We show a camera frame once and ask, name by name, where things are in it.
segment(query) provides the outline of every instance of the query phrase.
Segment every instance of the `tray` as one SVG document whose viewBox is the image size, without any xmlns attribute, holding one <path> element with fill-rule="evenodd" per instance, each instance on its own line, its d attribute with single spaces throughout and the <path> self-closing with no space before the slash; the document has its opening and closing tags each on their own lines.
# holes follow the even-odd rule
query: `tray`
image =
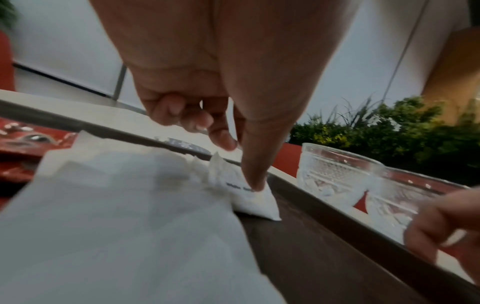
<svg viewBox="0 0 480 304">
<path fill-rule="evenodd" d="M 210 155 L 0 101 L 0 116 L 102 138 Z M 274 175 L 281 222 L 238 214 L 259 267 L 289 303 L 480 303 L 480 289 Z"/>
</svg>

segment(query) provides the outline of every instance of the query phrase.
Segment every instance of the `glass cup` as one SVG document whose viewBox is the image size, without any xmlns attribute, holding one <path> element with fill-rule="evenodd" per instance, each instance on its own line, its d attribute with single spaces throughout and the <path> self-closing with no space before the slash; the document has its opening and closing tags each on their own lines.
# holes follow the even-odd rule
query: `glass cup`
<svg viewBox="0 0 480 304">
<path fill-rule="evenodd" d="M 367 195 L 366 210 L 377 231 L 403 244 L 404 231 L 420 207 L 440 195 L 462 189 L 468 187 L 386 167 Z M 446 245 L 455 243 L 464 234 L 457 231 Z"/>
<path fill-rule="evenodd" d="M 348 212 L 371 189 L 384 167 L 368 157 L 305 143 L 296 178 L 301 189 Z"/>
</svg>

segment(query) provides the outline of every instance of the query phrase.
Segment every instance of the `white packet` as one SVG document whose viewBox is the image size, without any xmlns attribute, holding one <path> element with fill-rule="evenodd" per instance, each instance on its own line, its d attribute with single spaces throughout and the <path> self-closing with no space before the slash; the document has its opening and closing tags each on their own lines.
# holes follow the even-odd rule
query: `white packet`
<svg viewBox="0 0 480 304">
<path fill-rule="evenodd" d="M 254 192 L 238 166 L 227 163 L 218 153 L 211 157 L 208 167 L 208 183 L 231 195 L 234 211 L 261 216 L 274 221 L 280 218 L 279 207 L 268 184 L 260 192 Z"/>
</svg>

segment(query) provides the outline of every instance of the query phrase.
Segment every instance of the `hand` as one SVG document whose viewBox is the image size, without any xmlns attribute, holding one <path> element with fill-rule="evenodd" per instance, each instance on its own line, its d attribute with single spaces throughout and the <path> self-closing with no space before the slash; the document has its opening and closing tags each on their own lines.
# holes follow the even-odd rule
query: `hand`
<svg viewBox="0 0 480 304">
<path fill-rule="evenodd" d="M 360 0 L 90 0 L 150 117 L 207 129 L 261 190 Z"/>
<path fill-rule="evenodd" d="M 435 263 L 438 249 L 457 229 L 468 234 L 453 245 L 465 272 L 480 285 L 480 188 L 442 196 L 421 209 L 404 234 L 405 246 Z"/>
</svg>

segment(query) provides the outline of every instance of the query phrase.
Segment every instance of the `orange wall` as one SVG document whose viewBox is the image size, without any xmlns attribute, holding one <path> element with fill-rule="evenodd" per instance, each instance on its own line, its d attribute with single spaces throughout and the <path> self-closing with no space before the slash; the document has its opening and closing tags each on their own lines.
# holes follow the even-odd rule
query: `orange wall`
<svg viewBox="0 0 480 304">
<path fill-rule="evenodd" d="M 442 119 L 454 124 L 479 90 L 480 28 L 452 33 L 423 91 L 425 103 L 444 102 Z"/>
</svg>

